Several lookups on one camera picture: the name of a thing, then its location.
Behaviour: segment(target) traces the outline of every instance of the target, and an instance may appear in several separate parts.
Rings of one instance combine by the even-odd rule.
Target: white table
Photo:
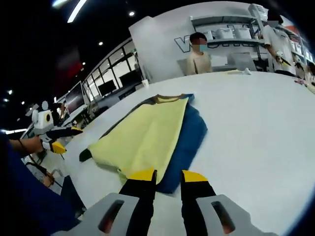
[[[67,124],[71,123],[78,115],[80,115],[88,106],[83,104],[82,106],[78,107],[74,110],[69,117],[63,122],[62,126],[66,126]]]
[[[315,96],[291,77],[211,73],[142,88],[108,109],[66,146],[65,164],[83,203],[119,192],[118,175],[79,154],[136,104],[156,94],[194,93],[208,134],[190,170],[204,175],[251,214],[265,232],[283,235],[301,216],[315,180]],[[180,192],[157,193],[149,235],[186,235]]]

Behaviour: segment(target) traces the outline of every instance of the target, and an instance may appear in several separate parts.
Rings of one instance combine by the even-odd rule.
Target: monitor
[[[108,81],[105,84],[102,84],[98,86],[98,90],[102,96],[114,91],[116,89],[116,86],[114,84],[114,81]]]
[[[70,90],[65,100],[70,114],[84,105],[81,81]]]
[[[133,70],[133,71],[119,77],[120,81],[122,82],[123,87],[129,86],[129,85],[140,84],[142,79],[141,79],[141,76],[139,73],[140,72]]]

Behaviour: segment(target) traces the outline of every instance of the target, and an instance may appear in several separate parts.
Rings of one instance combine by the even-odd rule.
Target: black ceiling
[[[156,16],[180,6],[203,2],[202,0],[87,0],[73,23],[67,24],[70,9],[51,7],[52,0],[10,1],[6,11],[11,12],[4,25],[5,74],[0,88],[0,129],[26,128],[25,118],[32,103],[42,101],[44,94],[53,94],[55,62],[69,45],[77,45],[84,71],[74,77],[71,88],[83,80],[96,64],[118,44],[130,37],[128,27],[145,16]],[[264,0],[242,1],[259,3]],[[129,17],[127,11],[136,12]]]

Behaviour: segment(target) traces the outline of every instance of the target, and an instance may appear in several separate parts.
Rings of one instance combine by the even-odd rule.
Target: white box
[[[296,52],[295,42],[290,40],[290,43],[291,43],[292,49]]]
[[[238,28],[234,30],[236,38],[251,39],[251,32],[249,28]]]
[[[207,41],[213,40],[213,36],[212,36],[211,30],[208,31],[205,35],[206,35],[206,37],[207,37]]]
[[[229,39],[234,38],[233,32],[231,28],[220,28],[217,30],[217,36],[220,39]]]
[[[306,59],[311,59],[310,55],[311,55],[310,52],[306,49],[305,50],[305,57],[306,57]]]
[[[248,10],[249,10],[249,12],[251,13],[252,16],[256,17],[254,12],[257,12],[259,18],[262,21],[267,21],[267,19],[268,19],[268,12],[267,12],[267,9],[264,8],[263,6],[258,5],[258,4],[251,4],[249,6]]]
[[[299,43],[295,43],[295,51],[299,54],[302,54],[302,47]]]

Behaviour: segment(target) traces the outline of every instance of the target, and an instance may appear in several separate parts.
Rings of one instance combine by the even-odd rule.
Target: ceiling light
[[[83,5],[85,4],[87,0],[80,0],[78,2],[78,4],[75,6],[73,12],[71,13],[69,19],[68,19],[68,23],[71,23],[74,21],[74,18],[77,16],[77,14],[79,13],[80,9],[83,7]]]
[[[55,0],[53,3],[53,7],[59,7],[60,5],[62,5],[64,2],[66,2],[68,0]]]

